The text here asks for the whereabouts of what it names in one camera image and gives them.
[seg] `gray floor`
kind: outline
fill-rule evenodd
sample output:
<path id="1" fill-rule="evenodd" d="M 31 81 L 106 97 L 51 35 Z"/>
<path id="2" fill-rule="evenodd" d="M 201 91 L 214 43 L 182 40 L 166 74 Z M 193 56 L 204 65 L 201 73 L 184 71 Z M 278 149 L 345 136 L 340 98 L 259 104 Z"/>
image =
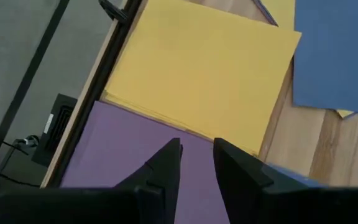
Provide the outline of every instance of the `gray floor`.
<path id="1" fill-rule="evenodd" d="M 57 4 L 58 0 L 0 0 L 0 122 Z M 70 1 L 6 142 L 40 136 L 58 93 L 78 97 L 110 25 L 97 0 Z M 6 152 L 2 147 L 0 162 Z M 45 172 L 46 167 L 19 152 L 4 169 L 4 174 L 33 184 L 40 184 Z M 0 189 L 14 187 L 20 186 L 0 181 Z"/>

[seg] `purple paper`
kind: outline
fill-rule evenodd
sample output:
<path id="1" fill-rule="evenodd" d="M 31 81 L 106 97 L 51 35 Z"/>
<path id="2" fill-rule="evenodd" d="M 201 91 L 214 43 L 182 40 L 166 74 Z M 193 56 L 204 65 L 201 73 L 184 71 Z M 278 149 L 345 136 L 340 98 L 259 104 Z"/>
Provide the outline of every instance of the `purple paper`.
<path id="1" fill-rule="evenodd" d="M 172 138 L 183 144 L 175 223 L 228 224 L 211 142 L 97 101 L 62 187 L 113 187 Z"/>

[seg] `yellow paper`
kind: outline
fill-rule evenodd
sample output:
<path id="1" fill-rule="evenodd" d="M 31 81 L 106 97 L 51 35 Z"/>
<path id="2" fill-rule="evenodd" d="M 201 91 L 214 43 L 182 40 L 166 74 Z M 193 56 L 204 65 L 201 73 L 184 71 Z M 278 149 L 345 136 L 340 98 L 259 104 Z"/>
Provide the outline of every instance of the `yellow paper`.
<path id="1" fill-rule="evenodd" d="M 295 23 L 295 0 L 260 0 L 266 10 L 274 18 L 277 25 L 285 29 L 294 29 Z M 345 118 L 353 111 L 336 110 L 342 118 Z"/>
<path id="2" fill-rule="evenodd" d="M 190 2 L 149 0 L 106 98 L 258 154 L 299 38 Z"/>
<path id="3" fill-rule="evenodd" d="M 339 115 L 341 115 L 342 118 L 345 118 L 349 115 L 351 115 L 352 113 L 354 113 L 353 111 L 347 111 L 347 110 L 336 110 Z"/>

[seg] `black clip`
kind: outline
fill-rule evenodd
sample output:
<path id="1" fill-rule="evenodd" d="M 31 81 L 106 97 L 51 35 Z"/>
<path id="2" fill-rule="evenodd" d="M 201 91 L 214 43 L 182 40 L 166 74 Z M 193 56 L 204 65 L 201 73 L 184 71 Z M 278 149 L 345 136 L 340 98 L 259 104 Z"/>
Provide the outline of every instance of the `black clip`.
<path id="1" fill-rule="evenodd" d="M 127 22 L 127 15 L 122 10 L 111 4 L 108 0 L 99 0 L 99 4 L 112 20 L 117 19 L 121 23 Z"/>

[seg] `blue paper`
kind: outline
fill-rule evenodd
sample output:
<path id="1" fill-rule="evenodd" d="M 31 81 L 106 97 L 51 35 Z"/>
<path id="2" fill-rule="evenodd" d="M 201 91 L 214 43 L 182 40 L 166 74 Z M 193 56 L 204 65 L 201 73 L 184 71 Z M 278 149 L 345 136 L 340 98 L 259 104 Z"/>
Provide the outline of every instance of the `blue paper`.
<path id="1" fill-rule="evenodd" d="M 293 101 L 358 111 L 358 1 L 297 0 Z"/>

